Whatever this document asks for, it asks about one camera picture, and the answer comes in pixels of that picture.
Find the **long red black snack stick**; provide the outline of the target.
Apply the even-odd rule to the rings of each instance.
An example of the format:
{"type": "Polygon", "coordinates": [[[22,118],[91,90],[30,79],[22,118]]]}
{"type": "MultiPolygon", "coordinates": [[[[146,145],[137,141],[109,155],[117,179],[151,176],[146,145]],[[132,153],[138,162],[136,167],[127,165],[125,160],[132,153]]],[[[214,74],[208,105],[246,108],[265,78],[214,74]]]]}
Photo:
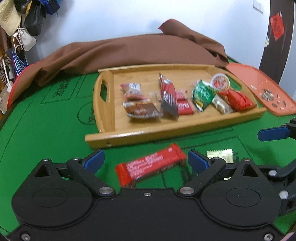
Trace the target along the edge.
{"type": "Polygon", "coordinates": [[[159,82],[161,84],[161,108],[163,112],[174,118],[178,118],[179,114],[174,85],[162,74],[159,74],[159,82]]]}

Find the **small red Biscoff packet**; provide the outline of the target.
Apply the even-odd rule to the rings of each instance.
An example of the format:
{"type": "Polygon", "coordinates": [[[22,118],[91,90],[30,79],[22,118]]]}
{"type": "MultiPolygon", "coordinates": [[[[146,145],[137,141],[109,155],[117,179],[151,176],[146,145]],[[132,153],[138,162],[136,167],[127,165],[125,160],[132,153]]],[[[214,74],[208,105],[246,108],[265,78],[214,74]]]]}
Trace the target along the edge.
{"type": "Polygon", "coordinates": [[[176,90],[176,100],[177,101],[182,101],[182,100],[187,100],[188,95],[187,95],[187,90],[176,90]]]}

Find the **beige hat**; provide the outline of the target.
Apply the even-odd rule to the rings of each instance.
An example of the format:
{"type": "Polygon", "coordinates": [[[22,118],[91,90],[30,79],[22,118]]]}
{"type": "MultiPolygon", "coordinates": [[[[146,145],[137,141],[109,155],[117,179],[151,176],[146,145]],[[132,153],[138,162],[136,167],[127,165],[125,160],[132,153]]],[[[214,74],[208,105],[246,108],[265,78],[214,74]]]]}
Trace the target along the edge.
{"type": "Polygon", "coordinates": [[[21,24],[21,15],[16,10],[13,0],[3,0],[0,3],[0,25],[3,30],[12,36],[21,24]]]}

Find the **blue hanging bag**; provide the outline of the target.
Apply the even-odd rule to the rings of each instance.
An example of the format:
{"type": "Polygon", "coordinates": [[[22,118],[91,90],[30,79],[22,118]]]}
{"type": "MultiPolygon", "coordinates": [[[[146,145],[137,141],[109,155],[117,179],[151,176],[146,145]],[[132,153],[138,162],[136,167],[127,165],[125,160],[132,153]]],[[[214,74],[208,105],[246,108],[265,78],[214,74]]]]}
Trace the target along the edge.
{"type": "Polygon", "coordinates": [[[60,3],[58,0],[39,0],[43,6],[45,12],[49,15],[54,15],[60,9],[60,3]]]}

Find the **green pea snack packet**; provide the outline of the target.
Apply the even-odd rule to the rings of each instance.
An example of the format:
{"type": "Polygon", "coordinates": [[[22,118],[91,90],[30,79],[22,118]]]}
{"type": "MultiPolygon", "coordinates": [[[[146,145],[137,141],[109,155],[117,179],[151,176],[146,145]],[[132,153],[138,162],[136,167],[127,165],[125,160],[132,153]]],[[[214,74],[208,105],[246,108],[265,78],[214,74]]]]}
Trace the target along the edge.
{"type": "Polygon", "coordinates": [[[192,91],[193,104],[195,104],[199,111],[203,112],[212,103],[217,92],[217,88],[200,79],[195,83],[192,91]]]}

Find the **white small handbag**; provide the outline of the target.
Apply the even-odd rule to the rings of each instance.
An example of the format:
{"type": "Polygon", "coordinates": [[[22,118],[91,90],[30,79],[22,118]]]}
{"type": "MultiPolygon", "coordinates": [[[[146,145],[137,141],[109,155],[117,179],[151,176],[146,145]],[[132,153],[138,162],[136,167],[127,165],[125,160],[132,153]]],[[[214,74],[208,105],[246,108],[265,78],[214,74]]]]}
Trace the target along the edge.
{"type": "Polygon", "coordinates": [[[13,34],[20,44],[21,48],[26,52],[29,52],[37,43],[37,40],[27,31],[26,28],[18,27],[13,34]]]}

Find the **gold foil snack packet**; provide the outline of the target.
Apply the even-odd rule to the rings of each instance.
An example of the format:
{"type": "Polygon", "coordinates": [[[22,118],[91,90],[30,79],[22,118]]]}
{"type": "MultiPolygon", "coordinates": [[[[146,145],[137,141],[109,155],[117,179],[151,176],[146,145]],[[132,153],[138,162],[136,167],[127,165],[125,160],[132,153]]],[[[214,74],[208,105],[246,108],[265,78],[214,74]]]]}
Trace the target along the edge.
{"type": "Polygon", "coordinates": [[[224,159],[226,163],[234,163],[232,149],[210,150],[210,151],[207,151],[207,157],[209,159],[217,157],[217,158],[224,159]]]}

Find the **red paper door decoration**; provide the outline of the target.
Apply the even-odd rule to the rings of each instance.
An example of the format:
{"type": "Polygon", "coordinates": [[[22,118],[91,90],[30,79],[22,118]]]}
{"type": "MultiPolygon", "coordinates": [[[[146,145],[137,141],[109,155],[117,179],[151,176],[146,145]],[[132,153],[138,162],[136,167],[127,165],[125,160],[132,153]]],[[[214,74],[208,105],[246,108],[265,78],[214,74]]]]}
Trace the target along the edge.
{"type": "Polygon", "coordinates": [[[270,18],[271,30],[274,36],[274,40],[277,41],[285,33],[285,27],[282,19],[282,12],[279,11],[270,18]]]}

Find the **red chocolate wafer bar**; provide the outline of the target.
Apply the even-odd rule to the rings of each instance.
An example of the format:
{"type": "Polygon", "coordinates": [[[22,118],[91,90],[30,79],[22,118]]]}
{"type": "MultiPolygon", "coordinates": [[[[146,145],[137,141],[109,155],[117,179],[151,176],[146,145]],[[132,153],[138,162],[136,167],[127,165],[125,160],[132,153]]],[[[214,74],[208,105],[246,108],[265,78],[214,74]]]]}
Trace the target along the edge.
{"type": "Polygon", "coordinates": [[[116,165],[115,171],[120,186],[123,188],[134,187],[140,180],[158,173],[162,173],[174,166],[186,164],[186,154],[177,144],[138,158],[128,163],[116,165]]]}

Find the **jelly cup with red lid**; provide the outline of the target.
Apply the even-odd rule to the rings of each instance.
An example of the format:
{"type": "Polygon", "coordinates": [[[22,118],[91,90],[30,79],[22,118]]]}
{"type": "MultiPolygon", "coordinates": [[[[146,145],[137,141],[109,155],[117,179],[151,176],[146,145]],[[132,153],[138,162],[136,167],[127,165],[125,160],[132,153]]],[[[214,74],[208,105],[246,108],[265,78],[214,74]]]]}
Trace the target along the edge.
{"type": "Polygon", "coordinates": [[[212,77],[210,84],[214,88],[217,88],[219,90],[227,90],[230,87],[229,78],[227,77],[227,75],[222,74],[222,73],[215,74],[212,77]]]}

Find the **red foil snack pouch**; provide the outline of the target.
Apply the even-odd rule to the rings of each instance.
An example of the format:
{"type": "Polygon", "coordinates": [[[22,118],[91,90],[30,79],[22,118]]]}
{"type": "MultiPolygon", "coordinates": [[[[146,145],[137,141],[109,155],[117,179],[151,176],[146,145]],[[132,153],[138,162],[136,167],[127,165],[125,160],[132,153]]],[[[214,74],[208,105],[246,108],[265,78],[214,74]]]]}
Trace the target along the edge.
{"type": "Polygon", "coordinates": [[[236,111],[245,111],[256,106],[256,104],[243,93],[233,89],[221,90],[218,92],[218,95],[236,111]]]}

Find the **wooden serving tray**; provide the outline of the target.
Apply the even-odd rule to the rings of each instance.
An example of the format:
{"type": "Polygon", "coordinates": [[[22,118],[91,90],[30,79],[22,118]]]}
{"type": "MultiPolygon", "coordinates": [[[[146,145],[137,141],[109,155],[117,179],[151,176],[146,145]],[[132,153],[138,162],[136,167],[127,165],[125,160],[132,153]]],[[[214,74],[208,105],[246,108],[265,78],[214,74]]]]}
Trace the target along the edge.
{"type": "Polygon", "coordinates": [[[105,148],[145,143],[243,123],[262,117],[266,109],[257,105],[254,95],[238,77],[224,69],[199,64],[149,64],[100,69],[93,88],[93,111],[98,133],[86,135],[85,141],[92,148],[105,148]],[[225,74],[241,87],[241,93],[252,102],[250,108],[222,114],[209,105],[203,111],[194,109],[192,114],[182,115],[177,113],[176,103],[169,95],[163,98],[151,95],[152,92],[161,90],[160,76],[163,76],[176,90],[187,92],[189,106],[193,107],[193,83],[197,80],[210,82],[219,73],[225,74]],[[123,106],[125,96],[121,88],[125,83],[138,83],[147,100],[158,110],[159,116],[145,115],[144,108],[139,108],[140,113],[135,117],[128,116],[123,106]]]}

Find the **brown cake packet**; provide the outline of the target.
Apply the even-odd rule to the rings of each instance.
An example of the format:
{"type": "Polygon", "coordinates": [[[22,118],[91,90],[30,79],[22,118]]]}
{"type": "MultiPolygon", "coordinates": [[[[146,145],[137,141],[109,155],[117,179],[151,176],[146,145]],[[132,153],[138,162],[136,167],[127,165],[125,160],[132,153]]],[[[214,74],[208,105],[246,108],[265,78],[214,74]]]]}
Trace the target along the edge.
{"type": "Polygon", "coordinates": [[[127,116],[136,119],[159,118],[161,113],[149,99],[122,103],[127,116]]]}

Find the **black hanging bag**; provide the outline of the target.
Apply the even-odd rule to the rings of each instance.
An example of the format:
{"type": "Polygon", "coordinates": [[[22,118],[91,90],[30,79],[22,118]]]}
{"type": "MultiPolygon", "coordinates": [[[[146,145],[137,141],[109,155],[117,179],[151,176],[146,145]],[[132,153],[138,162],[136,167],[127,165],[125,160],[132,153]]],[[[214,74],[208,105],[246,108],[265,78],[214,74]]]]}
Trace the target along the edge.
{"type": "Polygon", "coordinates": [[[40,35],[44,12],[43,6],[39,1],[14,1],[16,10],[21,14],[22,27],[34,37],[40,35]]]}

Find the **red Biscoff packet on tray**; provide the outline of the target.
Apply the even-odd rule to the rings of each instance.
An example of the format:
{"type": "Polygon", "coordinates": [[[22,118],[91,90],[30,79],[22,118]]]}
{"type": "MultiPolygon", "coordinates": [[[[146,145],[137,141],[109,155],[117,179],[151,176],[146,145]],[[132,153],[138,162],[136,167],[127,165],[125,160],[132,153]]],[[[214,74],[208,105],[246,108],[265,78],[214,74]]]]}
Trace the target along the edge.
{"type": "Polygon", "coordinates": [[[196,109],[187,100],[177,101],[177,108],[179,115],[192,115],[196,112],[196,109]]]}

